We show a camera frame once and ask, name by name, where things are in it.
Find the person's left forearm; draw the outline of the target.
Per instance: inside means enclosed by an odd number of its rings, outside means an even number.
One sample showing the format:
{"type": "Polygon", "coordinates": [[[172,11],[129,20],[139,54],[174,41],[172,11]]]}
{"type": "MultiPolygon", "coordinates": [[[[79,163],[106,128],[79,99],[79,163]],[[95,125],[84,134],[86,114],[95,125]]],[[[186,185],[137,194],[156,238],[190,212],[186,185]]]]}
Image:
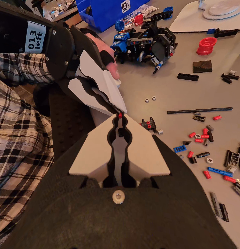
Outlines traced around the person's left forearm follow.
{"type": "Polygon", "coordinates": [[[0,53],[0,82],[10,87],[49,85],[54,78],[47,69],[44,54],[0,53]]]}

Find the black blue toy car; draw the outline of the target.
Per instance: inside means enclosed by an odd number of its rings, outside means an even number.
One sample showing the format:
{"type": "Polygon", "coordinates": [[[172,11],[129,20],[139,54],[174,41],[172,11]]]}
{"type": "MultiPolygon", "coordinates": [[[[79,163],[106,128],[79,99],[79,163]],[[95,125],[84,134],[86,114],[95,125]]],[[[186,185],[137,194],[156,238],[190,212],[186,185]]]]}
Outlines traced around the black blue toy car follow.
{"type": "Polygon", "coordinates": [[[147,62],[151,61],[155,74],[175,53],[176,37],[167,27],[158,27],[160,20],[170,19],[173,7],[167,7],[163,12],[144,18],[140,30],[135,28],[118,32],[110,46],[114,57],[123,64],[126,60],[147,62]]]}

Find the white book stand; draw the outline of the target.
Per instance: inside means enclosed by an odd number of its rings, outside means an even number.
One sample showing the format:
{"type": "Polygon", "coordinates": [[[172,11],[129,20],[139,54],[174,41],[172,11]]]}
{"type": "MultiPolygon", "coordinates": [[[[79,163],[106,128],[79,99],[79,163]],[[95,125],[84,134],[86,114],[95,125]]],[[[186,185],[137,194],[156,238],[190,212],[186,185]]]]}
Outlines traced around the white book stand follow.
{"type": "Polygon", "coordinates": [[[187,4],[176,17],[170,31],[173,33],[207,32],[208,29],[240,30],[240,14],[223,20],[207,20],[203,10],[198,9],[198,1],[187,4]]]}

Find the pile of small toy bricks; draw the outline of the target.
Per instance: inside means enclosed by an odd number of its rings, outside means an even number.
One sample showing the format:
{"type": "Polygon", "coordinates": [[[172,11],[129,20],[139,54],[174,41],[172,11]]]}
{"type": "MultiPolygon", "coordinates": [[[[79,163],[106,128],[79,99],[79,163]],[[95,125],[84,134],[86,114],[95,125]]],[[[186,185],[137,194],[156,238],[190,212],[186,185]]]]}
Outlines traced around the pile of small toy bricks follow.
{"type": "MultiPolygon", "coordinates": [[[[193,132],[189,135],[189,138],[194,138],[194,141],[196,143],[203,143],[204,146],[208,146],[209,143],[214,142],[212,131],[214,131],[214,128],[211,125],[207,125],[206,128],[202,130],[202,135],[193,132]]],[[[210,172],[221,175],[225,181],[232,183],[234,191],[240,196],[240,179],[233,178],[235,172],[238,169],[240,170],[240,146],[238,148],[238,152],[230,150],[226,151],[224,167],[225,170],[219,170],[217,168],[208,167],[207,170],[203,171],[203,174],[206,179],[212,178],[210,172]]],[[[229,222],[229,217],[225,204],[219,203],[216,194],[213,192],[210,193],[210,197],[216,216],[218,216],[225,222],[229,222]]]]}

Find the light grey desk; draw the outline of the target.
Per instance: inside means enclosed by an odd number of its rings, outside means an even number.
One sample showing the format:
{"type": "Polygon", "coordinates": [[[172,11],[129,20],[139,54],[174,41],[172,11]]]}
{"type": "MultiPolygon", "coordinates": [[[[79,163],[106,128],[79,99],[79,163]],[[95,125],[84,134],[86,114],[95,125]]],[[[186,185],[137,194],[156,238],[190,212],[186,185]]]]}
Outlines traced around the light grey desk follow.
{"type": "Polygon", "coordinates": [[[176,34],[178,47],[172,58],[154,75],[153,64],[118,64],[121,77],[120,92],[128,115],[136,122],[153,117],[163,134],[158,137],[171,149],[189,140],[192,132],[202,134],[207,125],[214,128],[214,142],[204,146],[192,140],[183,161],[202,185],[207,197],[214,192],[220,203],[226,205],[230,222],[218,221],[230,238],[240,248],[240,197],[232,184],[221,175],[210,172],[206,179],[203,171],[207,167],[224,170],[226,151],[237,151],[240,146],[240,78],[228,84],[221,74],[236,71],[240,77],[240,32],[234,37],[218,39],[214,51],[208,56],[196,54],[199,41],[205,33],[176,34]],[[212,72],[193,73],[193,62],[212,61],[212,72]],[[199,75],[198,81],[178,79],[178,73],[199,75]],[[194,113],[167,114],[173,110],[232,107],[231,111],[201,112],[205,122],[193,120],[194,113]],[[213,120],[221,115],[220,120],[213,120]]]}

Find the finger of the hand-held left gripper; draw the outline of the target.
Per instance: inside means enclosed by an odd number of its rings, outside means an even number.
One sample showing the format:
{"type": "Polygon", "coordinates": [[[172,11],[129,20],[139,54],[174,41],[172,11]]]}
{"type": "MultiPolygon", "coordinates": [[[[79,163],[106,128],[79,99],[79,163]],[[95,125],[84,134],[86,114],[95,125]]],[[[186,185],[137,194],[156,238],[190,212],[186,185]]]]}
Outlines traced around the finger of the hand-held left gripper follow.
{"type": "Polygon", "coordinates": [[[86,80],[72,79],[69,81],[68,88],[88,107],[109,116],[118,114],[118,111],[108,104],[101,95],[91,89],[86,80]]]}
{"type": "Polygon", "coordinates": [[[84,77],[78,75],[76,78],[80,81],[86,80],[91,89],[101,95],[115,110],[127,113],[124,100],[117,87],[117,80],[108,70],[102,70],[85,50],[80,56],[79,70],[84,77]]]}

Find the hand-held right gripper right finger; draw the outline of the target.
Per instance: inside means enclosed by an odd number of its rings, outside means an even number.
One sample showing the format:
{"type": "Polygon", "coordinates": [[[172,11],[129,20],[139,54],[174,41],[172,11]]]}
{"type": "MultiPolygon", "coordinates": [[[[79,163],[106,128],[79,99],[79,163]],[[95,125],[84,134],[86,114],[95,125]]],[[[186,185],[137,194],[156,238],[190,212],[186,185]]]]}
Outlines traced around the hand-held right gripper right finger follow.
{"type": "Polygon", "coordinates": [[[126,114],[122,114],[124,163],[121,181],[125,188],[135,188],[144,178],[170,175],[170,170],[151,133],[126,114]]]}

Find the black beam assembly red pins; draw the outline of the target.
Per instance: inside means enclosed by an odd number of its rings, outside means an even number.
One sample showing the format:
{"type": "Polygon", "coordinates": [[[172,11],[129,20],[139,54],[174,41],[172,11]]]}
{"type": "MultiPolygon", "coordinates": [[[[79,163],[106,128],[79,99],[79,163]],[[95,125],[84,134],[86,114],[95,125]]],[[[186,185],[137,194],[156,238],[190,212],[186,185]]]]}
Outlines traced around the black beam assembly red pins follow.
{"type": "Polygon", "coordinates": [[[139,125],[141,125],[148,131],[152,130],[154,133],[157,133],[156,124],[155,121],[153,120],[153,117],[150,117],[149,121],[145,121],[144,119],[142,119],[142,122],[139,123],[139,125]]]}

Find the black square tile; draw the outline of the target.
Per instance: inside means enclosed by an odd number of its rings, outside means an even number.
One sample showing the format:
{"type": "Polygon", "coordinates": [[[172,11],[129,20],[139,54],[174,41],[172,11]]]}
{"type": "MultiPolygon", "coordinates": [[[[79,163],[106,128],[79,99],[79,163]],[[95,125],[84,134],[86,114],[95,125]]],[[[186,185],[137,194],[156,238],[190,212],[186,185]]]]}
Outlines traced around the black square tile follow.
{"type": "Polygon", "coordinates": [[[212,61],[196,61],[193,62],[193,73],[212,72],[212,61]]]}

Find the black short beam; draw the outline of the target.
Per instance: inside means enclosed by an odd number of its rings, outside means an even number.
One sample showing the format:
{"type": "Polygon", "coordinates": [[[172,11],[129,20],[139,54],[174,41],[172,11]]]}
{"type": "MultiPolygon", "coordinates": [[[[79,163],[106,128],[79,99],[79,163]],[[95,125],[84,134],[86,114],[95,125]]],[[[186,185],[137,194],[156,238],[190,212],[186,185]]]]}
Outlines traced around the black short beam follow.
{"type": "Polygon", "coordinates": [[[177,78],[183,79],[183,80],[189,80],[189,81],[198,81],[199,75],[178,73],[177,78]]]}

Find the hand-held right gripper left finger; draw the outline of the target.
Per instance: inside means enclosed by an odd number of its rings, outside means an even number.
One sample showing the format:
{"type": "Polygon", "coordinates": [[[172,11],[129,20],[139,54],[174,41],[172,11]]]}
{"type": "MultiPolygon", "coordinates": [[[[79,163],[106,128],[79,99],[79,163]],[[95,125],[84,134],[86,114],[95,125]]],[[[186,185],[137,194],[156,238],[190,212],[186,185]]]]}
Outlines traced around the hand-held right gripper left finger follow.
{"type": "Polygon", "coordinates": [[[69,174],[96,179],[105,187],[118,186],[115,171],[115,156],[112,143],[116,139],[118,114],[114,114],[106,121],[87,134],[69,174]]]}

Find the person's left hand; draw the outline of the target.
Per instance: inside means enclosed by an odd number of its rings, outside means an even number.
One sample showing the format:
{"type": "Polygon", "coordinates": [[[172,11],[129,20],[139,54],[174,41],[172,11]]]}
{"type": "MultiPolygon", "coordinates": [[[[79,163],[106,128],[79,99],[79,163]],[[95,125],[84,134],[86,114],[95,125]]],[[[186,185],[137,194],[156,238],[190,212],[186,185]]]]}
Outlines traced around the person's left hand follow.
{"type": "Polygon", "coordinates": [[[87,33],[86,34],[87,37],[89,37],[90,39],[92,39],[95,44],[97,45],[99,52],[105,50],[107,51],[112,58],[114,59],[114,62],[110,62],[108,65],[106,65],[106,68],[109,70],[109,72],[111,73],[112,77],[116,80],[120,79],[119,73],[118,73],[118,69],[117,69],[117,64],[114,58],[114,51],[112,48],[110,48],[105,42],[103,42],[100,39],[97,39],[96,37],[94,37],[92,34],[87,33]]]}

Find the dark dimpled panel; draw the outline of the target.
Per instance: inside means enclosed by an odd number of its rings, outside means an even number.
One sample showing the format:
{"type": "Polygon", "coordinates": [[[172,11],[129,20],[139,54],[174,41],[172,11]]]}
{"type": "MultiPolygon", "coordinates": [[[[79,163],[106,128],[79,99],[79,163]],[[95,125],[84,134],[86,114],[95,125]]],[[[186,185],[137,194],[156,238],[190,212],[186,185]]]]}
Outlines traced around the dark dimpled panel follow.
{"type": "Polygon", "coordinates": [[[33,99],[37,111],[51,119],[55,159],[95,128],[89,107],[66,95],[56,83],[36,86],[33,99]]]}

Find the blue wheel hub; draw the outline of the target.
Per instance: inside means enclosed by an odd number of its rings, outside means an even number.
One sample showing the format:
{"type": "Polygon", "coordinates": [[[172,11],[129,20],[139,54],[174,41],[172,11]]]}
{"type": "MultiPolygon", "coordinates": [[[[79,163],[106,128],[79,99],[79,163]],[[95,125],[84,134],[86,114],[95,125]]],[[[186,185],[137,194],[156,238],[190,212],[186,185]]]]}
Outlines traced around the blue wheel hub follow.
{"type": "Polygon", "coordinates": [[[122,30],[125,29],[125,24],[122,20],[118,20],[115,23],[115,29],[117,32],[121,32],[122,30]]]}

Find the blue storage bin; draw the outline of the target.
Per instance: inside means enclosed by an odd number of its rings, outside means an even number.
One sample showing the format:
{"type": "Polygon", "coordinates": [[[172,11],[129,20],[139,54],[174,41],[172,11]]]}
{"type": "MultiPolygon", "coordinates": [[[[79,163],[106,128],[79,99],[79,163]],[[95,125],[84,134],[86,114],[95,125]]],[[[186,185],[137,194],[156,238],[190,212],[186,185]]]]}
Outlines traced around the blue storage bin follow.
{"type": "Polygon", "coordinates": [[[81,19],[100,32],[131,14],[148,0],[76,0],[81,19]]]}

